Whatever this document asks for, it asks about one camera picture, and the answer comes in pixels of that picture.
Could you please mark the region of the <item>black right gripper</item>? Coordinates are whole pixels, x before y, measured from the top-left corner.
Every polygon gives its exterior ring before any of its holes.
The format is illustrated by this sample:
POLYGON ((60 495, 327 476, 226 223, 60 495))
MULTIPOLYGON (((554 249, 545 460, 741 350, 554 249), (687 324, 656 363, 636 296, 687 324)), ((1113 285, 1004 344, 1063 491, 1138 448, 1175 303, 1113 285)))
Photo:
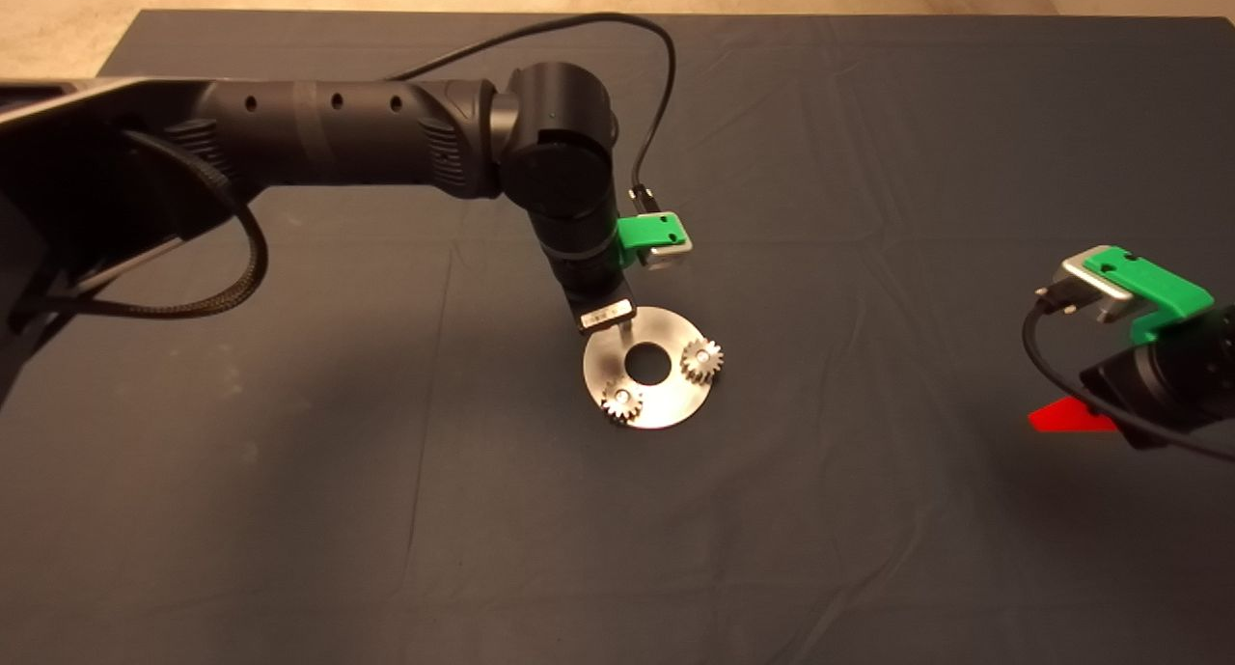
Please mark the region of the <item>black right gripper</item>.
MULTIPOLYGON (((1167 384, 1161 346, 1134 346, 1095 363, 1079 373, 1086 391, 1100 400, 1112 402, 1155 425, 1173 424, 1173 392, 1167 384)), ((1028 414, 1035 431, 1104 433, 1119 431, 1112 418, 1094 412, 1086 402, 1062 398, 1028 414)))

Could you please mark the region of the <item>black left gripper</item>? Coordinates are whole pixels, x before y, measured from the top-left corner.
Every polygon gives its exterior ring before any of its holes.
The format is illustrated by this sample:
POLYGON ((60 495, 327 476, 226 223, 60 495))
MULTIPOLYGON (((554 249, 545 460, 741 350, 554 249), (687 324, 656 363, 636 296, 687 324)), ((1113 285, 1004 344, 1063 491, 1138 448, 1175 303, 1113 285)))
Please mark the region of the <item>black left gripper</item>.
POLYGON ((611 290, 567 295, 572 323, 578 332, 597 332, 627 323, 637 314, 637 303, 626 279, 618 279, 611 290))

